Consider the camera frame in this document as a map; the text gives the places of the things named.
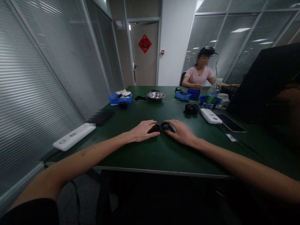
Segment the metal bowl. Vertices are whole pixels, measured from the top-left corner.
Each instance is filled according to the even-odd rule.
[[[161,92],[150,92],[147,94],[148,100],[153,102],[161,101],[166,95]]]

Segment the hand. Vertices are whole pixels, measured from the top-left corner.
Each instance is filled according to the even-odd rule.
[[[300,90],[291,88],[284,90],[277,96],[281,100],[288,101],[290,104],[297,104],[300,101]]]
[[[192,88],[201,89],[203,86],[201,84],[193,84]]]
[[[149,138],[160,135],[160,132],[148,134],[148,131],[156,124],[154,120],[140,122],[135,128],[128,132],[131,142],[141,142]]]
[[[165,131],[165,133],[178,142],[191,146],[193,141],[197,139],[197,137],[188,129],[188,127],[179,120],[165,120],[164,122],[168,122],[175,127],[176,133],[171,131]]]

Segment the smartphone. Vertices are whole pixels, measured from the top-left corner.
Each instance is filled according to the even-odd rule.
[[[223,125],[230,130],[233,133],[246,133],[247,131],[242,128],[240,125],[238,125],[236,122],[234,122],[232,119],[230,119],[225,114],[216,114],[217,117],[222,120]]]

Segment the black earphone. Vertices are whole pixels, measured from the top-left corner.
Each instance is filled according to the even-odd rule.
[[[216,62],[216,78],[217,78],[217,76],[218,76],[217,63],[219,60],[219,54],[215,52],[215,49],[213,46],[206,46],[204,48],[201,48],[200,53],[201,53],[201,55],[213,55],[213,54],[218,55],[217,62]]]

